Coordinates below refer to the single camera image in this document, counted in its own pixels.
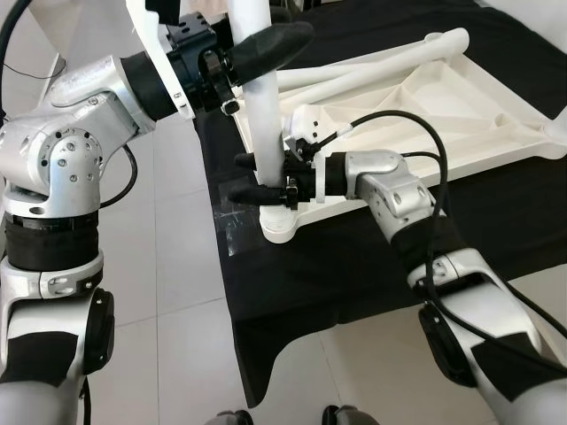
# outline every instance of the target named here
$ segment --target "tiled floor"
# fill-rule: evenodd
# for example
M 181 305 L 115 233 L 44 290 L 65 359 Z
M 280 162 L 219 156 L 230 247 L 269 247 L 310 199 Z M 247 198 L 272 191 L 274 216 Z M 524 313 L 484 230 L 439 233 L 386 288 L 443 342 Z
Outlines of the tiled floor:
M 71 68 L 141 50 L 125 2 L 85 0 Z M 197 136 L 177 117 L 132 144 L 140 174 L 131 194 L 101 212 L 104 287 L 116 297 L 116 347 L 91 377 L 95 425 L 202 425 L 245 407 L 224 299 Z M 128 179 L 122 153 L 103 198 Z M 473 390 L 438 371 L 416 309 L 305 336 L 278 357 L 258 425 L 318 425 L 329 404 L 350 403 L 381 423 L 494 424 Z

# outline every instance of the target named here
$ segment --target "table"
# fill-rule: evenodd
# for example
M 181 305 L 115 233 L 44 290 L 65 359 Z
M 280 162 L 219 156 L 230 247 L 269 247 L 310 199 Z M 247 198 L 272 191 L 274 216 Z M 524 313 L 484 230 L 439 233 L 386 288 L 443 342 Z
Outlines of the table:
M 314 43 L 290 67 L 319 66 L 465 27 L 466 55 L 548 117 L 567 104 L 567 57 L 508 15 L 472 0 L 348 0 L 299 15 Z M 232 119 L 201 113 L 201 139 L 222 275 L 249 407 L 266 395 L 277 354 L 301 336 L 418 303 L 398 259 L 363 208 L 266 241 L 255 207 L 229 189 L 254 182 Z M 471 247 L 507 279 L 567 262 L 567 159 L 530 158 L 449 184 Z

